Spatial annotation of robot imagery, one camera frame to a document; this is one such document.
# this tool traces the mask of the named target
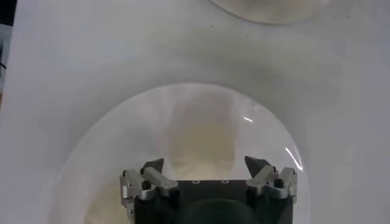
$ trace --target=white table surface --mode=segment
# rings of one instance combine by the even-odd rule
[[[20,0],[0,114],[0,223],[48,222],[80,137],[135,93],[218,83],[269,108],[309,174],[312,223],[390,223],[390,2],[263,26],[206,0]]]

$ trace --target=metal bracket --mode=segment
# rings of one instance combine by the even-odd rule
[[[274,198],[292,196],[293,202],[297,201],[297,174],[293,168],[283,168],[279,177],[270,181],[269,187]]]
[[[179,183],[163,176],[153,167],[147,167],[143,170],[143,177],[159,188],[162,196],[176,197],[179,192]]]
[[[146,181],[137,171],[125,170],[121,177],[121,204],[127,210],[127,217],[134,222],[134,199],[149,201],[155,197],[155,186]]]
[[[268,183],[276,178],[278,172],[276,168],[270,165],[265,165],[252,179],[246,181],[249,189],[255,191],[255,195],[263,195],[265,187]]]

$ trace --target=white surface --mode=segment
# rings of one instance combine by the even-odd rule
[[[93,198],[104,197],[102,189],[112,183],[119,192],[122,171],[138,170],[146,161],[164,158],[163,173],[175,180],[245,180],[250,178],[246,155],[267,159],[279,171],[295,168],[299,201],[294,205],[294,223],[309,224],[307,173],[283,125],[252,99],[199,83],[146,91],[99,120],[66,162],[50,223],[83,224]],[[100,210],[106,206],[107,216],[96,223],[126,220],[125,212],[124,219],[109,215],[122,207],[119,201],[114,207],[107,198],[98,201]]]
[[[204,0],[20,0],[0,114],[0,222],[48,223],[60,169],[108,110],[202,81],[283,122],[307,166],[312,223],[390,223],[389,12],[387,0],[335,0],[272,27]]]

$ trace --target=black screw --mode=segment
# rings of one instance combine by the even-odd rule
[[[285,185],[285,182],[282,179],[280,179],[280,178],[274,179],[274,186],[276,188],[283,188],[284,185]]]
[[[142,182],[142,190],[149,190],[152,188],[152,183],[148,180]]]

